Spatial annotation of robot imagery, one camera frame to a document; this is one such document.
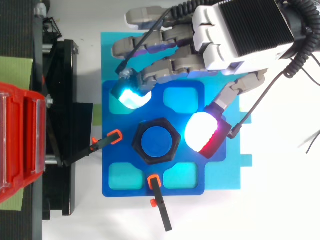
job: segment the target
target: glowing fingertip sensor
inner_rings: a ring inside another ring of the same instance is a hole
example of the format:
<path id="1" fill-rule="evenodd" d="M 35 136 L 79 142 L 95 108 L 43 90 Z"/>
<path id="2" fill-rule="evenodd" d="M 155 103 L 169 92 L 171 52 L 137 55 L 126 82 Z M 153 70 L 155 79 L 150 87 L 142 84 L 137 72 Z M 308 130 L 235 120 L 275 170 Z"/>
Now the glowing fingertip sensor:
<path id="1" fill-rule="evenodd" d="M 148 92 L 145 96 L 139 96 L 130 89 L 125 89 L 119 101 L 126 106 L 128 109 L 138 109 L 146 105 L 152 97 L 151 91 Z"/>
<path id="2" fill-rule="evenodd" d="M 218 129 L 218 121 L 207 112 L 192 115 L 185 127 L 186 144 L 196 152 L 200 152 Z"/>

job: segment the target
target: white table surface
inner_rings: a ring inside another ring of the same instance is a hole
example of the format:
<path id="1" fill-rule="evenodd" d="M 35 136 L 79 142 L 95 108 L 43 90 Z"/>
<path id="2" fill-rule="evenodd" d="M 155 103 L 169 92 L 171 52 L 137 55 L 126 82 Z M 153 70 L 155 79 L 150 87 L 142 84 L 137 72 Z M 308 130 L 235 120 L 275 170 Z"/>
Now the white table surface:
<path id="1" fill-rule="evenodd" d="M 179 1 L 51 0 L 49 15 L 64 39 L 79 45 L 77 101 L 101 103 L 101 32 L 130 32 L 124 14 L 143 6 L 170 7 Z M 289 61 L 279 61 L 266 83 L 240 97 L 248 111 Z M 320 67 L 306 70 L 318 81 Z M 76 164 L 75 211 L 52 211 L 43 222 L 44 240 L 287 240 L 320 239 L 320 139 L 298 146 L 320 130 L 320 87 L 301 71 L 282 77 L 241 130 L 241 153 L 253 167 L 241 169 L 241 190 L 206 191 L 201 196 L 165 197 L 173 230 L 165 232 L 150 197 L 102 195 L 102 153 Z M 92 135 L 101 137 L 102 128 Z"/>

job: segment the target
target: orange clamp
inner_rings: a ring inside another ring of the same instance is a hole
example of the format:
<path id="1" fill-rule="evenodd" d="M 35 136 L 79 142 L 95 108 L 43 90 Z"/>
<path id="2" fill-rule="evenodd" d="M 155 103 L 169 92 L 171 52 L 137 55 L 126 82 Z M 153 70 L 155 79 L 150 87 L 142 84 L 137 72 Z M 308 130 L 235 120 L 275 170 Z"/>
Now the orange clamp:
<path id="1" fill-rule="evenodd" d="M 97 142 L 99 142 L 99 140 L 97 140 L 95 137 L 92 138 L 92 144 L 96 144 Z"/>
<path id="2" fill-rule="evenodd" d="M 150 200 L 150 203 L 151 203 L 151 206 L 152 206 L 153 208 L 155 208 L 156 206 L 158 206 L 157 201 L 156 201 L 155 199 L 151 199 L 151 200 Z"/>
<path id="3" fill-rule="evenodd" d="M 148 177 L 149 187 L 150 187 L 151 190 L 153 190 L 153 187 L 152 187 L 152 184 L 151 184 L 151 179 L 157 179 L 157 180 L 158 180 L 159 187 L 161 188 L 162 184 L 161 184 L 160 177 L 159 177 L 158 174 L 153 174 L 153 175 L 151 175 L 151 176 Z"/>
<path id="4" fill-rule="evenodd" d="M 116 130 L 114 130 L 114 131 L 112 131 L 112 132 L 109 132 L 106 136 L 109 137 L 109 136 L 111 136 L 111 135 L 113 135 L 113 134 L 115 134 L 115 133 L 117 133 L 120 138 L 117 139 L 117 140 L 115 140 L 115 141 L 113 141 L 113 142 L 111 143 L 112 145 L 115 145 L 115 144 L 117 144 L 118 142 L 120 142 L 122 139 L 124 139 L 124 136 L 122 135 L 122 132 L 121 132 L 119 129 L 116 129 Z"/>

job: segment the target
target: black heatsink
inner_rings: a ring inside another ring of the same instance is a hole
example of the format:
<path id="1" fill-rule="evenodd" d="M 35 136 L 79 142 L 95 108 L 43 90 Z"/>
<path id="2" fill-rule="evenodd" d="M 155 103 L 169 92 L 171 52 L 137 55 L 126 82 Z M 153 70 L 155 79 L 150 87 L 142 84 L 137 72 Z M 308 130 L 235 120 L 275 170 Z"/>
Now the black heatsink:
<path id="1" fill-rule="evenodd" d="M 274 0 L 227 0 L 219 8 L 239 57 L 294 42 Z"/>

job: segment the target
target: black hexagonal nut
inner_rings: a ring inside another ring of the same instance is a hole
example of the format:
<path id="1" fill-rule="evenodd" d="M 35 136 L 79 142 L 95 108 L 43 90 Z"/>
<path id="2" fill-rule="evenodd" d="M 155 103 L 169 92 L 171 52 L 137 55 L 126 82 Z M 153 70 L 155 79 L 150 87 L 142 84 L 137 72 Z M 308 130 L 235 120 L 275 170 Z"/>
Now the black hexagonal nut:
<path id="1" fill-rule="evenodd" d="M 142 148 L 142 137 L 144 133 L 152 127 L 162 127 L 166 129 L 171 135 L 171 149 L 164 156 L 151 157 L 148 154 L 146 154 L 146 152 Z M 174 126 L 172 126 L 166 118 L 158 118 L 155 120 L 143 121 L 139 123 L 138 129 L 132 141 L 132 147 L 148 165 L 153 165 L 172 161 L 175 158 L 180 141 L 181 136 L 174 128 Z"/>

